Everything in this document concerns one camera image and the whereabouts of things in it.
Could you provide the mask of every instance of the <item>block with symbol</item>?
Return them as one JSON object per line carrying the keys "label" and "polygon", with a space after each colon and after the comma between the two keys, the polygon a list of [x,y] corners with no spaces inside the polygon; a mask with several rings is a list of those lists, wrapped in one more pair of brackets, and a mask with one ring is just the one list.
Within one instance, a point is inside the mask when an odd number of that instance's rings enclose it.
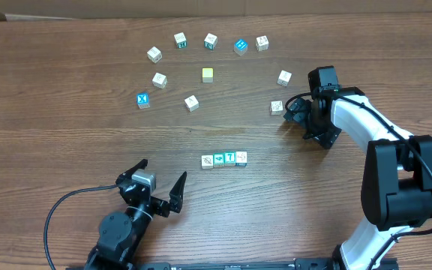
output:
{"label": "block with symbol", "polygon": [[149,95],[141,93],[136,96],[136,103],[140,109],[149,108]]}
{"label": "block with symbol", "polygon": [[213,168],[213,156],[211,154],[201,156],[201,167],[203,169]]}
{"label": "block with symbol", "polygon": [[210,50],[214,50],[217,43],[218,43],[218,37],[216,37],[211,33],[209,33],[204,39],[204,47]]}
{"label": "block with symbol", "polygon": [[212,83],[213,82],[213,69],[212,68],[203,68],[202,69],[202,82],[203,83]]}
{"label": "block with symbol", "polygon": [[224,153],[224,166],[235,166],[236,165],[236,153],[226,152]]}
{"label": "block with symbol", "polygon": [[152,47],[148,51],[148,58],[149,60],[153,61],[153,63],[158,63],[158,61],[160,61],[163,58],[163,55],[161,54],[161,51],[158,48]]}
{"label": "block with symbol", "polygon": [[161,73],[156,73],[153,77],[153,86],[159,87],[161,89],[166,87],[166,84],[168,83],[168,80],[166,79],[166,76],[164,76]]}
{"label": "block with symbol", "polygon": [[213,167],[224,167],[224,154],[213,154]]}
{"label": "block with symbol", "polygon": [[186,107],[190,112],[200,107],[200,103],[198,102],[198,100],[194,95],[186,98],[184,102],[186,103]]}
{"label": "block with symbol", "polygon": [[248,164],[248,153],[244,151],[236,152],[236,166],[246,167]]}
{"label": "block with symbol", "polygon": [[188,42],[186,41],[185,33],[183,32],[179,34],[175,34],[174,39],[176,41],[176,46],[178,46],[178,49],[185,48],[188,45]]}
{"label": "block with symbol", "polygon": [[240,39],[234,44],[234,52],[239,56],[243,56],[248,51],[248,43]]}
{"label": "block with symbol", "polygon": [[256,48],[258,49],[258,52],[261,52],[263,50],[267,50],[269,48],[269,40],[266,36],[257,37],[256,38]]}
{"label": "block with symbol", "polygon": [[281,85],[281,86],[288,86],[288,83],[290,82],[291,79],[291,73],[282,70],[281,73],[279,74],[279,78],[277,78],[277,84]]}
{"label": "block with symbol", "polygon": [[283,101],[272,101],[269,110],[272,116],[280,116],[283,114]]}

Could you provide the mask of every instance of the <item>wood grain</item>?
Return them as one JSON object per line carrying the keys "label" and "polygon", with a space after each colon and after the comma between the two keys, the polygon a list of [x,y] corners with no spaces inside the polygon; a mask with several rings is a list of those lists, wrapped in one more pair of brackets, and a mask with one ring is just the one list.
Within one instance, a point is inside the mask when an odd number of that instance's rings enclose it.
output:
{"label": "wood grain", "polygon": [[[187,49],[176,49],[177,32]],[[214,52],[203,47],[208,32]],[[256,52],[260,35],[268,51]],[[243,57],[239,38],[250,44]],[[307,73],[323,65],[400,127],[432,135],[432,13],[0,23],[0,269],[48,269],[53,203],[111,185],[142,158],[157,197],[188,177],[181,214],[155,218],[139,260],[327,257],[363,216],[365,156],[345,133],[326,151],[269,115],[270,101],[307,92]],[[214,68],[214,83],[201,83],[202,68]],[[276,84],[281,70],[292,72],[288,88]],[[155,72],[165,89],[152,86]],[[151,108],[137,109],[139,92]],[[200,103],[191,113],[190,95]],[[248,167],[200,168],[200,155],[225,150],[246,150]],[[124,207],[115,190],[65,201],[49,228],[58,268],[84,263],[101,218]],[[391,255],[402,269],[432,269],[432,235],[405,238]]]}

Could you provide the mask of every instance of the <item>green cube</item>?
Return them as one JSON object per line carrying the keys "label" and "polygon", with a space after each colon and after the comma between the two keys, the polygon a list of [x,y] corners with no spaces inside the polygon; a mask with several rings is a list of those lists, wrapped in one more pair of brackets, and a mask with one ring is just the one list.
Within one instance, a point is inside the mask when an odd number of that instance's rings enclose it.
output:
{"label": "green cube", "polygon": [[224,154],[213,154],[213,167],[224,167]]}
{"label": "green cube", "polygon": [[235,166],[236,165],[236,152],[224,153],[224,166]]}

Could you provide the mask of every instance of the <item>cube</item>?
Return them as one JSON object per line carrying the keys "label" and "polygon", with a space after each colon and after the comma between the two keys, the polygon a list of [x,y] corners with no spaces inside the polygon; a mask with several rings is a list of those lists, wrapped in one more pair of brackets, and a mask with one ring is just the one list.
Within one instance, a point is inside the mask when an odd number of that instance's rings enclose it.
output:
{"label": "cube", "polygon": [[176,46],[178,46],[178,49],[185,48],[188,45],[188,42],[186,41],[185,33],[183,32],[179,34],[175,34],[174,39],[176,40]]}
{"label": "cube", "polygon": [[279,78],[277,79],[277,84],[282,86],[288,86],[288,83],[291,79],[291,73],[282,70],[279,74]]}
{"label": "cube", "polygon": [[203,169],[213,168],[213,156],[212,154],[201,156],[201,167]]}
{"label": "cube", "polygon": [[190,96],[184,100],[186,103],[186,107],[189,109],[190,112],[194,111],[195,109],[200,107],[200,103],[196,99],[195,96]]}
{"label": "cube", "polygon": [[235,166],[236,165],[236,153],[226,152],[224,153],[224,166]]}
{"label": "cube", "polygon": [[158,61],[160,61],[163,58],[163,55],[161,54],[161,51],[158,48],[152,47],[148,51],[148,58],[149,60],[153,61],[153,63],[158,63]]}
{"label": "cube", "polygon": [[168,80],[166,79],[166,76],[161,73],[156,73],[153,77],[153,85],[161,89],[166,87],[167,82]]}
{"label": "cube", "polygon": [[243,56],[246,51],[248,51],[248,43],[246,41],[240,39],[234,44],[234,51],[239,56]]}
{"label": "cube", "polygon": [[271,111],[272,116],[280,116],[283,114],[283,101],[272,101],[271,102],[271,108],[269,109]]}
{"label": "cube", "polygon": [[149,108],[149,94],[141,93],[136,96],[136,103],[140,109]]}
{"label": "cube", "polygon": [[224,154],[214,154],[213,155],[213,167],[221,168],[224,167]]}
{"label": "cube", "polygon": [[212,68],[203,68],[202,69],[202,82],[203,83],[212,83],[213,82],[213,69]]}
{"label": "cube", "polygon": [[204,39],[204,47],[210,50],[214,50],[217,43],[218,43],[218,37],[216,37],[211,33],[209,33]]}
{"label": "cube", "polygon": [[248,153],[243,151],[236,152],[236,166],[246,167],[248,164]]}
{"label": "cube", "polygon": [[258,49],[258,52],[261,52],[263,50],[267,50],[269,48],[269,40],[266,36],[257,37],[256,38],[256,48]]}

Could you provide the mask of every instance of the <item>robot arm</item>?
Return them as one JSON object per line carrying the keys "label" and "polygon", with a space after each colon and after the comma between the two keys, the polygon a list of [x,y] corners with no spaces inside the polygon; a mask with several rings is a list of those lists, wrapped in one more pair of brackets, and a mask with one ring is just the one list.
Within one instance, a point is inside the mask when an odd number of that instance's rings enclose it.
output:
{"label": "robot arm", "polygon": [[[371,264],[372,269],[378,269],[394,242],[383,248],[394,235],[407,233],[432,218],[431,179],[404,142],[390,133],[381,120],[418,149],[431,171],[432,138],[413,136],[391,123],[361,90],[343,88],[333,67],[318,67],[308,74],[308,79],[313,101],[298,98],[287,108],[284,118],[307,130],[304,139],[312,138],[326,149],[332,147],[341,131],[346,131],[367,154],[361,188],[365,217],[333,257],[347,270],[365,270]],[[398,170],[414,171],[414,176],[400,180]]]}

